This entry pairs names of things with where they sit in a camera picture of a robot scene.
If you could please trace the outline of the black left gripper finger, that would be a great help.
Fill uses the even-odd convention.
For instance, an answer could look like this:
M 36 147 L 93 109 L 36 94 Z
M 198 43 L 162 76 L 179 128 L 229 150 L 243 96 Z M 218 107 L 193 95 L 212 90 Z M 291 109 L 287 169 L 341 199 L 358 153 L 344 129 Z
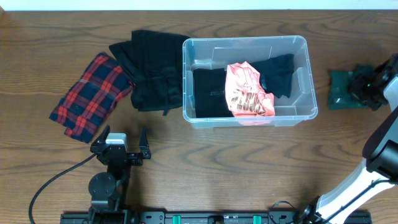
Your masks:
M 141 129 L 139 149 L 143 159 L 151 159 L 151 151 L 147 140 L 146 130 L 146 127 Z
M 107 124 L 102 133 L 98 136 L 98 145 L 106 144 L 106 139 L 110 132 L 110 126 Z

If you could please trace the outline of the dark green garment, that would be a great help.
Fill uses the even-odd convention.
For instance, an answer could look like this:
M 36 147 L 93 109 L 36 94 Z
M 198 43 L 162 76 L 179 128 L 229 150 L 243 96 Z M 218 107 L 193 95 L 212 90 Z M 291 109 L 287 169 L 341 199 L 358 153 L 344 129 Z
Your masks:
M 350 95 L 348 87 L 359 74 L 372 73 L 373 68 L 372 65 L 358 64 L 353 71 L 331 70 L 328 108 L 330 110 L 367 108 Z

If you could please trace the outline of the small black garment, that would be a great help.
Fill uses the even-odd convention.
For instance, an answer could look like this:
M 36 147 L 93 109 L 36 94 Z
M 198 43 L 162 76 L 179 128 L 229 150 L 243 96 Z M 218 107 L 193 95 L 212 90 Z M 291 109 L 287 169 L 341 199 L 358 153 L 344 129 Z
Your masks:
M 226 71 L 223 68 L 193 71 L 195 113 L 197 118 L 233 117 L 225 97 Z

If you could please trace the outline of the navy blue garment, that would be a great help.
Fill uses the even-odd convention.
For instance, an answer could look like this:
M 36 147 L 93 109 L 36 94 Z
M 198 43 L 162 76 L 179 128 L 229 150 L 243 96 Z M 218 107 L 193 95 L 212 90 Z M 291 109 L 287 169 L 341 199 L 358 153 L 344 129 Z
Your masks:
M 251 66 L 260 73 L 259 83 L 266 93 L 272 93 L 278 98 L 290 97 L 295 71 L 294 54 L 253 62 Z

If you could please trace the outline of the large black garment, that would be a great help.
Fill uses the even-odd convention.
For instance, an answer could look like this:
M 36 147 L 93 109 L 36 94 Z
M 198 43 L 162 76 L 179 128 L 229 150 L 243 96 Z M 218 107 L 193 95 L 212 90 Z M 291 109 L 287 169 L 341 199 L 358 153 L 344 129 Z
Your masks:
M 138 111 L 162 111 L 182 106 L 182 45 L 186 35 L 134 30 L 131 40 L 109 46 L 134 84 L 131 103 Z

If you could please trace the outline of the pink printed t-shirt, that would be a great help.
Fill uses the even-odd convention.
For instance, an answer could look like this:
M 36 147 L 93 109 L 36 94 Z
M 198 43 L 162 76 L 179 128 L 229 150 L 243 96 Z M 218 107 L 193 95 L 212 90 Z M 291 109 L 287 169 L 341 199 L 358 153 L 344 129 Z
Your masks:
M 266 125 L 275 116 L 274 95 L 263 90 L 260 76 L 247 62 L 230 64 L 226 69 L 226 103 L 244 126 Z

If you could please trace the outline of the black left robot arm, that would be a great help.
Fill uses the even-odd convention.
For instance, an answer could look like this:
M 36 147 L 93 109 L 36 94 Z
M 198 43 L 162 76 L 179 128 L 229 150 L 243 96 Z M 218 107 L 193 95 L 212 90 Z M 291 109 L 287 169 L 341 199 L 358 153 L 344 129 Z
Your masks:
M 91 144 L 90 151 L 107 171 L 96 174 L 90 180 L 88 190 L 91 207 L 97 211 L 117 211 L 126 198 L 132 166 L 141 166 L 152 154 L 146 136 L 146 128 L 141 129 L 139 152 L 128 152 L 127 136 L 124 133 L 111 133 L 110 126 Z

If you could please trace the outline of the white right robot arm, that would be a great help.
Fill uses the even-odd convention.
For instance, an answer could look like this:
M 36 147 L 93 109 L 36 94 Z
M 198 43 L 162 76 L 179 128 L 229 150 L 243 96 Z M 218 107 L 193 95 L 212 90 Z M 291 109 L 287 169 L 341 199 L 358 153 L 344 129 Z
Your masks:
M 364 145 L 362 161 L 335 189 L 315 198 L 294 223 L 371 223 L 358 208 L 397 185 L 397 54 L 374 70 L 358 67 L 347 92 L 363 106 L 389 105 L 390 115 Z

